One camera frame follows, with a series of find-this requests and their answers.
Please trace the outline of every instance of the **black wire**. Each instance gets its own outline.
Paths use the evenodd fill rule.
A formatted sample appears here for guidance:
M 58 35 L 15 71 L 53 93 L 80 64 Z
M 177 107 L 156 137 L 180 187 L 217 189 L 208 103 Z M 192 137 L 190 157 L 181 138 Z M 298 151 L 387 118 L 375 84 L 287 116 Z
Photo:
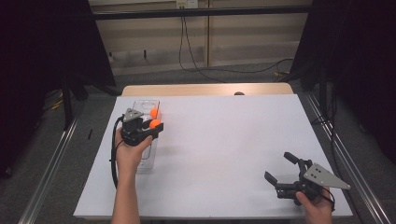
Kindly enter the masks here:
M 187 41 L 188 41 L 188 44 L 189 44 L 189 51 L 190 51 L 190 55 L 192 57 L 192 61 L 194 63 L 195 69 L 187 69 L 187 68 L 183 67 L 183 64 L 181 63 L 181 49 L 182 49 L 182 46 L 183 46 L 184 30 L 186 30 L 186 37 L 187 37 Z M 183 70 L 185 70 L 185 71 L 188 71 L 188 72 L 199 72 L 202 76 L 204 76 L 206 78 L 210 78 L 210 79 L 216 80 L 218 82 L 224 82 L 222 80 L 215 79 L 213 77 L 208 77 L 208 76 L 204 75 L 202 73 L 202 71 L 221 71 L 221 72 L 231 72 L 231 73 L 254 74 L 254 73 L 260 73 L 260 72 L 268 71 L 268 70 L 270 70 L 271 68 L 273 68 L 275 66 L 277 68 L 280 63 L 283 63 L 285 61 L 293 61 L 293 60 L 294 59 L 283 59 L 283 60 L 280 60 L 280 61 L 274 63 L 273 65 L 271 65 L 269 67 L 266 67 L 266 68 L 261 69 L 261 70 L 256 70 L 256 71 L 237 71 L 237 70 L 229 70 L 229 69 L 222 69 L 222 68 L 198 68 L 196 63 L 195 63 L 195 60 L 193 58 L 192 51 L 191 51 L 191 44 L 190 44 L 189 34 L 188 34 L 188 31 L 187 31 L 186 18 L 184 18 L 184 17 L 181 18 L 181 40 L 180 40 L 180 48 L 179 48 L 179 51 L 178 51 L 178 62 L 180 64 L 180 67 Z
M 186 29 L 186 37 L 187 37 L 187 42 L 188 42 L 188 44 L 189 44 L 190 55 L 191 55 L 192 62 L 193 62 L 193 64 L 194 64 L 196 70 L 188 70 L 188 69 L 184 68 L 183 65 L 181 64 L 181 60 L 180 60 L 181 57 L 180 57 L 180 54 L 181 54 L 181 47 L 183 46 L 184 29 Z M 181 41 L 180 41 L 180 49 L 179 49 L 179 51 L 178 51 L 178 61 L 179 61 L 180 66 L 181 66 L 181 68 L 182 68 L 183 70 L 186 70 L 186 71 L 189 71 L 189 72 L 198 72 L 198 73 L 201 74 L 203 77 L 206 77 L 206 78 L 208 78 L 208 79 L 212 79 L 212 80 L 215 80 L 215 81 L 221 82 L 221 83 L 226 83 L 225 81 L 219 80 L 219 79 L 217 79 L 217 78 L 206 76 L 206 75 L 205 75 L 204 73 L 202 73 L 201 70 L 198 68 L 197 64 L 195 63 L 194 56 L 192 55 L 191 45 L 190 45 L 190 39 L 189 39 L 189 33 L 188 33 L 188 31 L 187 31 L 187 23 L 186 23 L 186 18 L 185 18 L 185 17 L 182 17 L 182 18 L 181 18 Z
M 327 192 L 329 192 L 329 194 L 330 194 L 330 196 L 332 197 L 332 199 L 330 199 L 330 198 L 324 196 L 323 194 L 319 194 L 319 196 L 320 196 L 322 199 L 328 201 L 328 202 L 332 205 L 332 212 L 333 212 L 333 211 L 335 210 L 335 198 L 334 198 L 334 195 L 332 195 L 332 193 L 331 193 L 328 189 L 325 189 L 325 188 L 322 188 L 322 189 L 324 189 L 324 190 L 326 190 Z
M 116 142 L 116 131 L 117 131 L 117 126 L 119 125 L 119 122 L 123 120 L 123 115 L 121 117 L 119 117 L 116 120 L 116 123 L 114 124 L 114 129 L 113 129 L 113 136 L 111 139 L 111 175 L 113 176 L 113 182 L 114 182 L 114 186 L 117 188 L 117 185 L 119 184 L 119 180 L 117 179 L 117 167 L 116 167 L 116 158 L 117 158 L 117 148 L 119 147 L 119 145 L 123 142 L 120 141 L 116 147 L 114 147 L 115 142 Z
M 329 107 L 328 107 L 328 111 L 331 111 L 332 115 L 331 115 L 331 117 L 328 120 L 324 120 L 322 122 L 330 122 L 331 125 L 332 125 L 330 151 L 332 153 L 332 159 L 334 161 L 335 170 L 337 172 L 337 175 L 340 177 L 340 179 L 344 179 L 344 177 L 343 177 L 343 175 L 342 175 L 342 173 L 340 171 L 340 167 L 338 166 L 338 162 L 337 162 L 337 159 L 336 159 L 336 156 L 335 156 L 335 150 L 334 150 L 334 146 L 335 146 L 335 115 L 337 113 L 337 110 L 338 110 L 337 91 L 336 91 L 336 85 L 333 83 L 333 85 L 332 85 L 332 99 L 331 99 L 331 102 L 329 103 Z M 352 196 L 350 195 L 349 190 L 343 190 L 343 192 L 345 192 L 348 195 L 349 200 L 352 203 L 352 206 L 355 208 L 355 212 L 356 212 L 356 215 L 357 215 L 359 221 L 361 223 L 364 223 L 364 221 L 361 218 L 361 214 L 358 211 L 357 206 L 356 206 L 355 202 L 352 199 Z
M 276 73 L 277 73 L 277 77 L 276 77 L 276 79 L 275 79 L 275 82 L 278 82 L 278 81 L 279 81 L 279 77 L 280 77 L 280 72 L 279 72 L 278 63 L 276 64 Z

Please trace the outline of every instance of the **white tabletop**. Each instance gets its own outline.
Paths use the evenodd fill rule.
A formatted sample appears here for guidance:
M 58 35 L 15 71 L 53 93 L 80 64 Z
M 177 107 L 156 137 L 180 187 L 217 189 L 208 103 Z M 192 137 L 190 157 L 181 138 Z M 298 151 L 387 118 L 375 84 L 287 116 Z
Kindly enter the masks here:
M 111 218 L 112 129 L 135 100 L 159 100 L 164 123 L 153 170 L 136 178 L 141 217 L 302 217 L 302 207 L 276 197 L 264 172 L 279 183 L 298 180 L 285 151 L 332 170 L 297 95 L 119 97 L 74 216 Z M 333 216 L 352 216 L 342 191 L 331 191 Z

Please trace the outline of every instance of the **orange ball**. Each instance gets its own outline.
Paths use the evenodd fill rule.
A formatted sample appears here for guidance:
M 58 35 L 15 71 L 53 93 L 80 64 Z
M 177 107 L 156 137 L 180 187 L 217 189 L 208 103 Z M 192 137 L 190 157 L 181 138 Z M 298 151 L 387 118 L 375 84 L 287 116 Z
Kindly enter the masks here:
M 154 119 L 149 123 L 149 127 L 150 129 L 155 129 L 155 127 L 157 127 L 157 125 L 161 124 L 161 121 L 158 119 Z
M 159 113 L 160 113 L 160 110 L 159 110 L 158 108 L 152 108 L 152 109 L 149 111 L 149 115 L 150 115 L 153 119 L 158 118 Z

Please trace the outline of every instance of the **human arm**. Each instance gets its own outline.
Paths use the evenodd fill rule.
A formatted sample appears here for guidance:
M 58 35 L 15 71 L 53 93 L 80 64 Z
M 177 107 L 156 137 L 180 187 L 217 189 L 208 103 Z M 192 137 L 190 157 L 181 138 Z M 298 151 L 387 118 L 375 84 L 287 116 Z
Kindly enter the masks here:
M 329 189 L 323 189 L 322 195 L 329 198 Z M 332 204 L 322 197 L 317 197 L 313 202 L 297 191 L 296 197 L 305 208 L 305 221 L 307 224 L 332 224 Z
M 119 183 L 111 223 L 140 223 L 135 175 L 137 166 L 142 159 L 142 153 L 151 142 L 152 136 L 149 136 L 138 146 L 131 147 L 122 141 L 120 129 L 116 131 L 115 147 L 118 146 L 116 160 L 119 171 Z

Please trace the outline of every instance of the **transparent box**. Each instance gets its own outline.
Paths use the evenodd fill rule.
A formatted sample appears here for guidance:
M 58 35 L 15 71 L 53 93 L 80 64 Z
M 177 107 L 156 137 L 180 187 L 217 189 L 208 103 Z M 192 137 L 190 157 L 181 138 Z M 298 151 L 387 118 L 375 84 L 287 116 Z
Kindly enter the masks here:
M 139 100 L 134 102 L 134 110 L 143 113 L 140 118 L 143 122 L 148 119 L 161 119 L 160 101 L 156 100 Z M 154 166 L 155 153 L 157 150 L 158 138 L 153 139 L 151 145 L 143 151 L 142 160 L 137 166 L 138 173 L 146 173 L 152 170 Z

